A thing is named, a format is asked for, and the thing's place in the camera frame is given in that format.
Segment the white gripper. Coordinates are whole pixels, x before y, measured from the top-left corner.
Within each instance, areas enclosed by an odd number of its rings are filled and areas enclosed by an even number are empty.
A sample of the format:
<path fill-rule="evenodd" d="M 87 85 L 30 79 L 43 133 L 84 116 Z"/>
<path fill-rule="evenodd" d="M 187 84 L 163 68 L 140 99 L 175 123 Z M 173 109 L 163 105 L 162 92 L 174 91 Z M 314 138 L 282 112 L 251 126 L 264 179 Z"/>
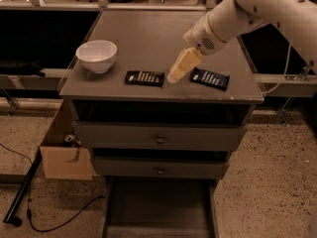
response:
<path fill-rule="evenodd" d="M 213 33 L 209 26 L 208 16 L 200 18 L 195 25 L 187 31 L 183 38 L 193 47 L 184 49 L 171 67 L 166 79 L 169 83 L 177 83 L 191 72 L 202 61 L 202 55 L 210 56 L 226 46 Z"/>

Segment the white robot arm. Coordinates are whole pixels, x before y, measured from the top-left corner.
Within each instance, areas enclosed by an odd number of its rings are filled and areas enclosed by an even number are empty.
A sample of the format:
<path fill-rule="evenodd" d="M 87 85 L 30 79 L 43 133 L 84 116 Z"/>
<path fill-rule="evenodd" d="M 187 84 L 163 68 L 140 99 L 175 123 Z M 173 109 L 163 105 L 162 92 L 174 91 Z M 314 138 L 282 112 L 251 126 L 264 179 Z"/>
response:
<path fill-rule="evenodd" d="M 266 24 L 288 40 L 317 72 L 317 4 L 309 0 L 223 0 L 183 35 L 190 44 L 171 67 L 167 80 L 176 83 L 232 39 Z"/>

